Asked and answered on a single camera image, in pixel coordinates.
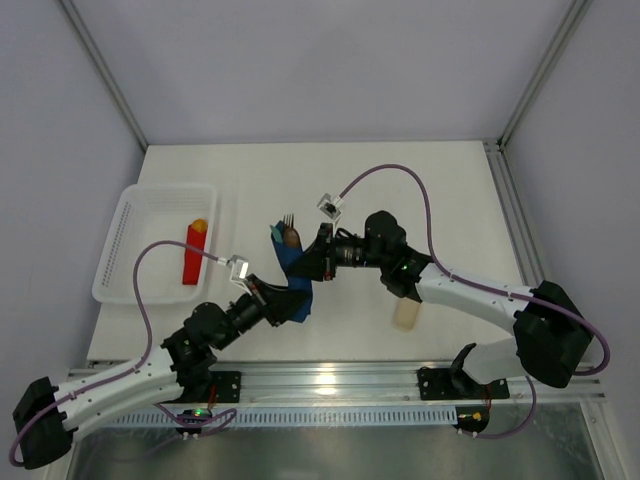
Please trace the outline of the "blue paper napkin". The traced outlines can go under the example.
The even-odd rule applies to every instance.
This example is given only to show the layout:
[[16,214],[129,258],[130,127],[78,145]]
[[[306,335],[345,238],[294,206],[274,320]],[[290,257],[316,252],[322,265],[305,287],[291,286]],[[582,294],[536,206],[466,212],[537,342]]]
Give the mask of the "blue paper napkin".
[[287,289],[289,291],[302,291],[308,295],[303,305],[291,316],[290,320],[296,323],[303,323],[311,314],[311,307],[313,302],[313,289],[312,282],[309,279],[290,276],[287,273],[287,268],[296,259],[302,256],[303,250],[288,248],[282,244],[275,243],[271,237],[271,243],[274,248],[274,252],[277,261],[281,267],[281,270],[285,274],[287,280]]

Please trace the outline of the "brown wooden spoon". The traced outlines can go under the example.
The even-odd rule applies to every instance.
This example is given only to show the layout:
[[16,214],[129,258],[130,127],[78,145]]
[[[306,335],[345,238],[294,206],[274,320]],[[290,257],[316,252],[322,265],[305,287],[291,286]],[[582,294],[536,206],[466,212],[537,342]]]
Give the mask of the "brown wooden spoon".
[[293,227],[286,226],[283,233],[284,245],[292,249],[301,248],[301,240],[297,230]]

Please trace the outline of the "teal plastic knife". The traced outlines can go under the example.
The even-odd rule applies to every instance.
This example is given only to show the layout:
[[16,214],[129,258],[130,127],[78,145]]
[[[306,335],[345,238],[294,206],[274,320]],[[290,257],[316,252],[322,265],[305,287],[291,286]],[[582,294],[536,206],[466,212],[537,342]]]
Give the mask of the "teal plastic knife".
[[272,237],[273,241],[275,243],[282,244],[283,243],[283,237],[282,237],[282,232],[280,231],[280,229],[277,226],[271,225],[270,226],[270,230],[271,230],[271,237]]

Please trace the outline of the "gold fork green handle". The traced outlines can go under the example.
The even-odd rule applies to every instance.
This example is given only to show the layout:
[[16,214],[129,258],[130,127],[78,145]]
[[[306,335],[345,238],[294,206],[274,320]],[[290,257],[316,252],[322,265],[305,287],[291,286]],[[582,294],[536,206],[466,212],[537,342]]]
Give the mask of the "gold fork green handle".
[[295,229],[294,220],[295,220],[295,216],[293,213],[284,215],[282,222],[284,225],[285,232]]

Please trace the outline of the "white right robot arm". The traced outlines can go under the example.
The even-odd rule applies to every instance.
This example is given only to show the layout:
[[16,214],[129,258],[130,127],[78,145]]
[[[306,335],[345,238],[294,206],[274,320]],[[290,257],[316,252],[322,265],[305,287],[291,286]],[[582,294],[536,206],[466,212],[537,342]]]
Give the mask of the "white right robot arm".
[[577,322],[576,306],[557,284],[512,289],[446,273],[407,244],[405,230],[386,211],[366,219],[361,237],[322,224],[285,272],[321,282],[333,279],[340,267],[377,268],[381,283],[398,298],[453,308],[508,333],[491,344],[470,343],[453,360],[449,382],[465,398],[496,380],[519,376],[564,388],[594,337]]

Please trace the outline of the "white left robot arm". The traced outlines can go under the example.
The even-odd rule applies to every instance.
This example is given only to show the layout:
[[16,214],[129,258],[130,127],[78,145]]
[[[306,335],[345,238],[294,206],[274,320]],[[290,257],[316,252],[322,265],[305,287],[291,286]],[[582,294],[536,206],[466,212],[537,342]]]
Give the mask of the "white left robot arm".
[[216,352],[260,321],[278,327],[308,311],[312,288],[275,286],[251,275],[248,290],[227,309],[205,302],[160,345],[84,379],[55,385],[33,381],[14,409],[17,435],[9,450],[15,467],[38,469],[63,457],[80,440],[138,408],[195,403],[209,386]]

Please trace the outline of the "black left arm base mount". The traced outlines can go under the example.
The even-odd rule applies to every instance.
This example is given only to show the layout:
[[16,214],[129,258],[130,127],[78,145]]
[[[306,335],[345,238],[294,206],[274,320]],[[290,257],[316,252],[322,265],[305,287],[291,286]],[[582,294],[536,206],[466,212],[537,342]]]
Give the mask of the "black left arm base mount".
[[181,395],[171,400],[171,403],[237,404],[240,401],[241,387],[241,371],[207,371],[188,380]]

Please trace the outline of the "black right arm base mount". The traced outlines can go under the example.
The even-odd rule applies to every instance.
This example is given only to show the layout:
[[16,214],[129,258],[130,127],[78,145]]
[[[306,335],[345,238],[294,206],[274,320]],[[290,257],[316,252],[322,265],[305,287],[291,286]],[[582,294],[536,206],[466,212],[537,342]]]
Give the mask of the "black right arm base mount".
[[510,398],[505,379],[487,385],[457,378],[449,368],[421,367],[416,371],[417,387],[423,401],[504,400]]

